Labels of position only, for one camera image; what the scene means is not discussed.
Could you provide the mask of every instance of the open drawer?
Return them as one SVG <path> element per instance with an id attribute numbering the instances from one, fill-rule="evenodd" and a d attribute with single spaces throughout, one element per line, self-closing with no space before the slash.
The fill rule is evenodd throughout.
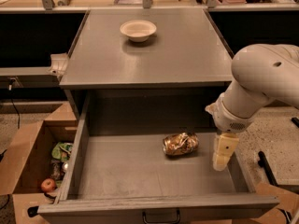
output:
<path id="1" fill-rule="evenodd" d="M 215 128 L 201 89 L 91 90 L 64 183 L 38 213 L 50 223 L 179 223 L 259 217 L 278 204 L 249 193 L 239 161 L 212 168 Z M 169 158 L 163 139 L 197 133 L 197 152 Z"/>

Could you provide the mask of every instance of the crumpled foil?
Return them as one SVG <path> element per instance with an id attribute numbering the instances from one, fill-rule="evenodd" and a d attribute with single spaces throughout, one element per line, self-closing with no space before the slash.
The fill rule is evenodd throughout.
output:
<path id="1" fill-rule="evenodd" d="M 192 153 L 198 148 L 198 137 L 195 133 L 180 133 L 167 136 L 164 140 L 163 151 L 166 155 L 177 156 Z"/>

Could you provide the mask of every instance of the red apple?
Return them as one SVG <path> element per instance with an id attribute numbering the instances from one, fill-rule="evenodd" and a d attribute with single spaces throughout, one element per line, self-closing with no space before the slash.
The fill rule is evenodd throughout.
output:
<path id="1" fill-rule="evenodd" d="M 54 191 L 56 189 L 56 183 L 55 183 L 54 179 L 52 179 L 52 178 L 45 179 L 41 184 L 41 189 L 43 192 Z"/>

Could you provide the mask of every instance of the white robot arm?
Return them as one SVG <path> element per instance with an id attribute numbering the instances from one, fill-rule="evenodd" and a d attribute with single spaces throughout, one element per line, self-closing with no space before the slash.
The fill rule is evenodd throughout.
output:
<path id="1" fill-rule="evenodd" d="M 213 163 L 223 170 L 255 114 L 274 100 L 299 107 L 299 47 L 251 45 L 232 62 L 233 81 L 216 103 L 206 107 L 222 131 L 215 140 Z"/>

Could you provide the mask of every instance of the small bowl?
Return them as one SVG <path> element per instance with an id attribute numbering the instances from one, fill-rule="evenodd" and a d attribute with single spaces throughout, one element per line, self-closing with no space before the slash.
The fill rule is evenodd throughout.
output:
<path id="1" fill-rule="evenodd" d="M 144 42 L 156 31 L 155 24 L 144 20 L 128 21 L 121 26 L 121 33 L 127 35 L 134 42 Z"/>

